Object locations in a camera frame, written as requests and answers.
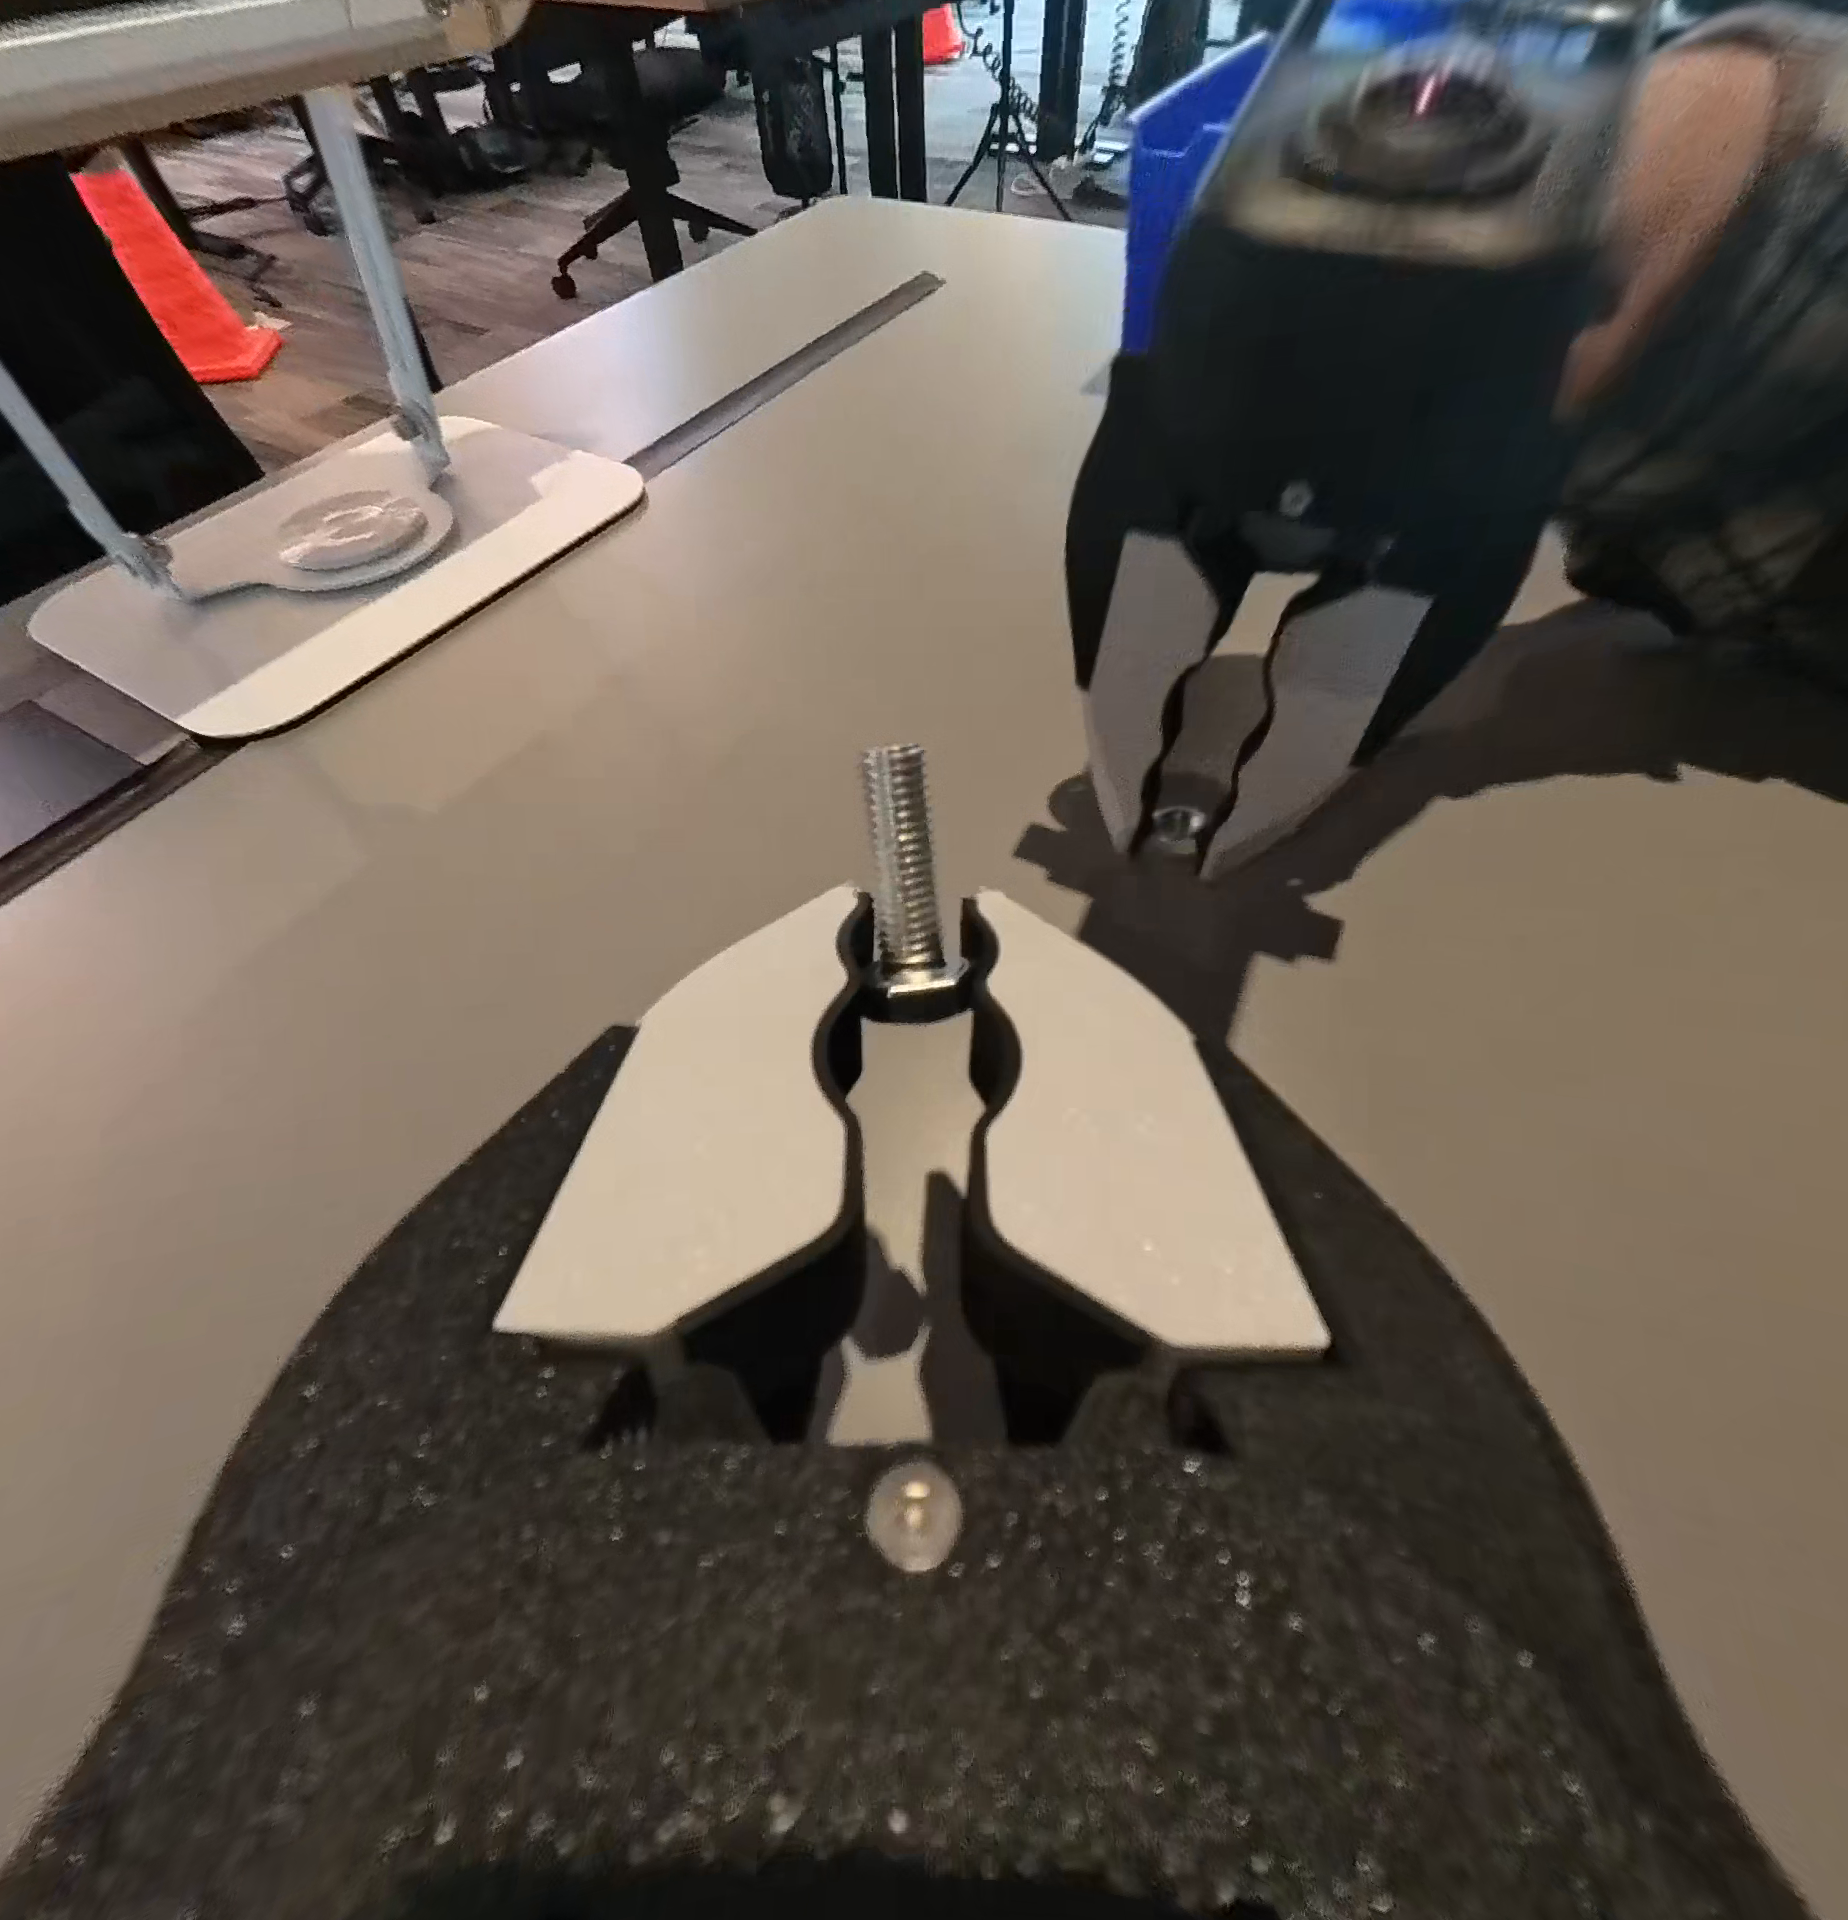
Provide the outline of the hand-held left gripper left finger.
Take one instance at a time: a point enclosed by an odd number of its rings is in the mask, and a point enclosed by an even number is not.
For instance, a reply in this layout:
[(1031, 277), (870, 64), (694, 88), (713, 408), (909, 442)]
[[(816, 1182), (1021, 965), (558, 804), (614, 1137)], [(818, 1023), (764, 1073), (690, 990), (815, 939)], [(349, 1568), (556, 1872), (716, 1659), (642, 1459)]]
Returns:
[(494, 1331), (700, 1331), (860, 1224), (850, 1090), (865, 920), (865, 896), (836, 886), (648, 1006)]

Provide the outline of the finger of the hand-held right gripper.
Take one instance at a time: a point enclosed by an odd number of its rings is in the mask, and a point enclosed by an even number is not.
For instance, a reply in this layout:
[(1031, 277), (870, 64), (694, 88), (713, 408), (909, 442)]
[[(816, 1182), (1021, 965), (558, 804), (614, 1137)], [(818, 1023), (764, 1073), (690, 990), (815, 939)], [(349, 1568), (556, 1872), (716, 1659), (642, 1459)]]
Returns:
[(1261, 655), (1195, 677), (1197, 875), (1219, 881), (1304, 827), (1358, 771), (1434, 599), (1306, 584)]
[(1148, 833), (1168, 707), (1214, 645), (1216, 616), (1219, 597), (1177, 540), (1126, 536), (1085, 683), (1087, 769), (1115, 851), (1136, 851)]

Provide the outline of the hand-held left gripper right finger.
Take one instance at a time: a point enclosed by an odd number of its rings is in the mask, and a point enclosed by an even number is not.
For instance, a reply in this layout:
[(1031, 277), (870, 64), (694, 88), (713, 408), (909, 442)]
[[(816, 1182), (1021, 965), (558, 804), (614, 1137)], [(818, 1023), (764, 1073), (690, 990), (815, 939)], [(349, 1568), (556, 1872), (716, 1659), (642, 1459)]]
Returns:
[(1007, 1356), (1080, 1314), (1179, 1360), (1317, 1360), (1329, 1334), (1190, 1030), (1147, 984), (998, 890), (972, 1009), (983, 1122), (964, 1276)]

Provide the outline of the blue plastic bin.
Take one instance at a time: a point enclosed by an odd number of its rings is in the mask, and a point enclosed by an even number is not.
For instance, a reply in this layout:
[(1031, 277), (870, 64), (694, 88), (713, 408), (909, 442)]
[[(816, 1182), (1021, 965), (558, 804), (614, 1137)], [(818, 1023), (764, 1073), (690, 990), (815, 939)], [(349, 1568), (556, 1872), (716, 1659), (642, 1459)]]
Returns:
[(1271, 34), (1249, 35), (1136, 109), (1119, 355), (1142, 355), (1148, 348), (1156, 297), (1177, 228), (1273, 47)]

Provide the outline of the silver hex bolt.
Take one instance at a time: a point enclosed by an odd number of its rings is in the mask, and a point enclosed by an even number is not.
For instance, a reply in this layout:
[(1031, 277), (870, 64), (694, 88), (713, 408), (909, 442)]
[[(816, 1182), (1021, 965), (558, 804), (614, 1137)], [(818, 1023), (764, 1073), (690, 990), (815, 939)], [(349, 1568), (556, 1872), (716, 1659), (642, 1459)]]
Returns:
[(871, 857), (871, 952), (863, 1013), (888, 1024), (932, 1024), (966, 1013), (995, 960), (995, 936), (973, 899), (952, 932), (936, 886), (936, 839), (924, 747), (889, 743), (860, 755)]

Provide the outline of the person's right forearm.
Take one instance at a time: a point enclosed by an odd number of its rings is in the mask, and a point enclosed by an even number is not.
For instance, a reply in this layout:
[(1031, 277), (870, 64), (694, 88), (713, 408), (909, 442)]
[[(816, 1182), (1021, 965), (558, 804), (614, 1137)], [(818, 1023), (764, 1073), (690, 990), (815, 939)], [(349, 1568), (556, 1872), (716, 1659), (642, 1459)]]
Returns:
[(1707, 43), (1774, 55), (1774, 129), (1702, 272), (1569, 419), (1567, 576), (1848, 700), (1848, 4), (1713, 12), (1650, 58)]

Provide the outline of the person's right hand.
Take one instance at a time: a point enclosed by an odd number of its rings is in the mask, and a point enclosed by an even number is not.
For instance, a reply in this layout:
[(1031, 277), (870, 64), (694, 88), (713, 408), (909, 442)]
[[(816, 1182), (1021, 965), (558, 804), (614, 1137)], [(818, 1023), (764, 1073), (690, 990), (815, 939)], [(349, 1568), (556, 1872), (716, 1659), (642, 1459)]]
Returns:
[(1702, 272), (1763, 162), (1776, 94), (1776, 61), (1758, 44), (1678, 47), (1648, 63), (1608, 204), (1618, 297), (1565, 358), (1559, 419), (1618, 383)]

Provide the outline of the black tripod light stand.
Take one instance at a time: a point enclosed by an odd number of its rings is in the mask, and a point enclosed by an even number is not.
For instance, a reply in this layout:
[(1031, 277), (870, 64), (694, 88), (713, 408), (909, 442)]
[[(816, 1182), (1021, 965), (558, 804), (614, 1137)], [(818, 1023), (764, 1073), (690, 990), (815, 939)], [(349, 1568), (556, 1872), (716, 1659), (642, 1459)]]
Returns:
[(1031, 198), (1071, 227), (1076, 222), (1074, 209), (1038, 158), (1036, 99), (1016, 77), (1016, 16), (1016, 3), (998, 3), (990, 23), (977, 23), (966, 40), (966, 55), (992, 85), (992, 99), (977, 143), (943, 204), (946, 209), (959, 206), (964, 191), (987, 170), (995, 213), (1007, 210), (1011, 185), (1029, 179)]

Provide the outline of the white base board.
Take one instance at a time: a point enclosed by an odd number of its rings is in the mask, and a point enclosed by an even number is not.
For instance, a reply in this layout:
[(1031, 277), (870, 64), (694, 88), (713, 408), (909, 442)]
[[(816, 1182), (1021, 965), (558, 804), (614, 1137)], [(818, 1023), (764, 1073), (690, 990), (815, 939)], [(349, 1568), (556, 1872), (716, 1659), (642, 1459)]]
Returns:
[(57, 660), (201, 741), (285, 732), (645, 499), (635, 467), (479, 419), (430, 473), (391, 430), (161, 536), (172, 592), (105, 562), (29, 614)]

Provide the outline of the black office chair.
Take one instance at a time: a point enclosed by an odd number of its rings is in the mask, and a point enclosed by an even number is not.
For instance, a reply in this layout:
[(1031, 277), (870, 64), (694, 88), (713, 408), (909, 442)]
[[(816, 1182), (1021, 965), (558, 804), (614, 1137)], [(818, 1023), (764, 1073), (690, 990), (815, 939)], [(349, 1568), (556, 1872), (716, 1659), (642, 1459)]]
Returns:
[(575, 302), (575, 266), (595, 264), (602, 249), (627, 231), (635, 231), (652, 281), (664, 281), (683, 271), (685, 261), (678, 239), (681, 228), (694, 243), (713, 235), (749, 239), (757, 228), (706, 209), (680, 196), (680, 176), (670, 156), (670, 123), (654, 96), (645, 94), (638, 77), (630, 40), (607, 43), (597, 81), (602, 85), (602, 131), (613, 156), (610, 165), (623, 176), (623, 189), (608, 204), (587, 218), (575, 242), (558, 256), (551, 293), (558, 302)]

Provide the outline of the sign board on stand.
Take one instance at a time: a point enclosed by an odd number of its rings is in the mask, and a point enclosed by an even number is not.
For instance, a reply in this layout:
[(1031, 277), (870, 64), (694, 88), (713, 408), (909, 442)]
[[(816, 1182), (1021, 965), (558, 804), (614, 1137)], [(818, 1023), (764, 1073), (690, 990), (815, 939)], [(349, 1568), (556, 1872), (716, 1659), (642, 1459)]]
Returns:
[(0, 605), (56, 571), (154, 547), (159, 516), (236, 491), (256, 467), (205, 425), (196, 381), (154, 337), (72, 189), (71, 162), (130, 136), (299, 97), (331, 179), (427, 483), (447, 473), (431, 377), (352, 124), (352, 91), (491, 54), (516, 3), (0, 4)]

